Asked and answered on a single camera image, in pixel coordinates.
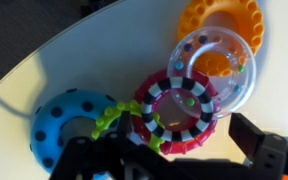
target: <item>orange ring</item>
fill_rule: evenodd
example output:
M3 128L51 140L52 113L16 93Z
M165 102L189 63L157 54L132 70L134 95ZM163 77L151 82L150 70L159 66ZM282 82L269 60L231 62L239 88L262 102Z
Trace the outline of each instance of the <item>orange ring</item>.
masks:
M218 22L209 22L209 17L216 13ZM223 24L227 20L230 27ZM262 45L264 34L263 15L255 0L192 0L181 15L177 37L180 41L192 31L203 26L222 26L239 34L250 46L254 54ZM208 41L221 41L221 37ZM230 63L223 55L205 53L194 64L194 69L208 76L227 76L231 74Z

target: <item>toy ring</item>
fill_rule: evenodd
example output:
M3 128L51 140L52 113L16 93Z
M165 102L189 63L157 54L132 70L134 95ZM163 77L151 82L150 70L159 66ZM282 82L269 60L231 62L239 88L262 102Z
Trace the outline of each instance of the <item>toy ring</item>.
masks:
M142 102L145 93L148 91L148 89L155 84L156 82L159 82L163 79L167 78L166 76L166 69L160 70L154 74L151 74L148 76L148 78L142 83L142 85L138 88L138 90L135 92L135 99L137 102ZM212 96L216 96L218 93L215 91L213 85L209 83L209 80L206 76L203 76L201 73L193 71L192 72L192 79L195 81L198 81L200 84L202 84L204 87L206 87L206 91ZM169 92L162 94L158 99L156 99L153 110L156 111L158 109L158 106L160 105L161 100L169 96ZM214 103L214 111L218 112L220 111L219 104ZM185 124L184 127L181 127L181 129L187 129L191 126L191 124L195 124L197 122L197 118L195 117L189 117L189 123ZM195 149L198 146L202 146L204 141L208 139L208 137L214 132L215 125L217 120L212 120L209 127L198 137L187 141L187 142L164 142L158 148L161 150L161 152L165 155L167 154L186 154L186 152ZM134 126L134 132L143 140L144 143L148 144L150 146L151 141L151 133L148 131L146 126L144 125L141 118L135 116L132 118L132 123Z
M215 37L221 37L222 41L201 41L201 39ZM230 52L231 47L236 50L234 54ZM226 77L209 77L218 92L213 100L221 105L221 111L214 114L214 118L218 119L236 111L250 97L256 80L256 65L250 47L238 34L225 28L205 27L192 32L175 47L168 64L167 76L191 78L193 64L207 52L216 52L225 56L230 65L228 71L232 72ZM220 64L217 68L225 70L226 65ZM176 92L173 94L173 99L181 109L193 117L199 117L196 107L187 107L182 103L187 97L177 94Z
M173 132L163 129L154 121L152 105L162 92L178 88L188 90L198 98L201 105L201 116L197 123L188 130ZM171 142L189 141L204 132L212 120L213 112L213 101L205 88L200 83L185 77L170 77L154 84L142 102L142 119L147 129L158 138Z
M192 0L181 15L178 39L181 40L192 31L206 26L233 30L247 42L253 54L257 53L262 44L263 15L255 0ZM222 40L221 36L216 36L201 38L200 42ZM234 54L236 48L232 46L230 51ZM227 76L232 73L225 56L212 52L200 56L194 64L194 69L209 76Z
M39 108L32 126L30 144L38 163L51 173L63 151L60 132L64 124L75 117L95 120L107 106L115 104L108 95L70 89Z

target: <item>blue polka dot ring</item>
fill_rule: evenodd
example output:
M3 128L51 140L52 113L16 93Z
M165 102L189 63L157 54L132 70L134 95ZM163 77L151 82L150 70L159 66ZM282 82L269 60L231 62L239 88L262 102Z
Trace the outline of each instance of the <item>blue polka dot ring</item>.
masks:
M70 89L40 107L31 129L30 145L38 163L47 172L53 171L64 149L60 133L67 121L76 117L96 120L106 107L115 105L108 95Z

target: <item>gray carpet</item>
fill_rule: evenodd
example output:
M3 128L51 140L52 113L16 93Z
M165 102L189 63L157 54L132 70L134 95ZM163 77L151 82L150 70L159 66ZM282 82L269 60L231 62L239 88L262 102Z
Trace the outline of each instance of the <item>gray carpet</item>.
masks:
M47 40L80 20L80 0L0 0L0 79Z

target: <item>white table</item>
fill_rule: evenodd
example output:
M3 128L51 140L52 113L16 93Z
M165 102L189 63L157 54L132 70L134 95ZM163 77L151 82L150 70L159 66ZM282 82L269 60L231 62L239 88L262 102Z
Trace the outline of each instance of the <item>white table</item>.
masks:
M0 81L0 179L49 177L30 152L29 132L34 112L50 98L75 87L129 101L148 74L166 67L188 2L113 4L54 37L9 72ZM258 2L266 27L256 56L258 81L239 112L262 130L288 136L288 1ZM229 117L221 119L203 148L177 157L242 162L228 125Z

